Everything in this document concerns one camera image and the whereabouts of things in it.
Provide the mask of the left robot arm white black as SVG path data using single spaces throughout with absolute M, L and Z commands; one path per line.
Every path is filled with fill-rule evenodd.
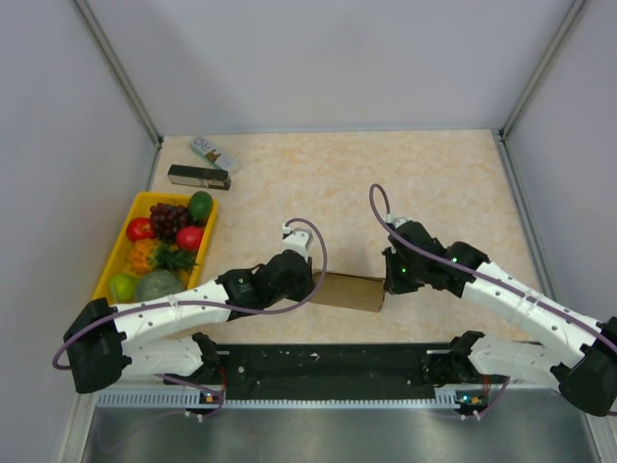
M 315 292 L 312 259 L 286 250 L 267 263 L 233 269 L 191 289 L 146 302 L 90 301 L 64 334 L 63 348 L 78 394 L 102 391 L 121 379 L 158 374 L 208 382 L 218 373 L 212 341 L 176 334 L 203 324 L 273 313 L 283 299 L 293 309 Z

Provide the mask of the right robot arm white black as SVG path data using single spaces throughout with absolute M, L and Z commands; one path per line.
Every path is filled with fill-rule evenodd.
M 560 393 L 597 417 L 616 412 L 616 320 L 568 309 L 508 275 L 464 242 L 447 248 L 407 218 L 385 224 L 387 275 L 394 292 L 430 286 L 493 311 L 531 342 L 467 332 L 452 344 L 449 366 L 459 380 L 500 375 Z

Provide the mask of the brown cardboard paper box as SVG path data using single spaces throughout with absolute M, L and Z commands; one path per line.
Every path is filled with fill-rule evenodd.
M 313 304 L 368 313 L 378 313 L 384 300 L 383 279 L 335 272 L 326 273 L 311 298 Z

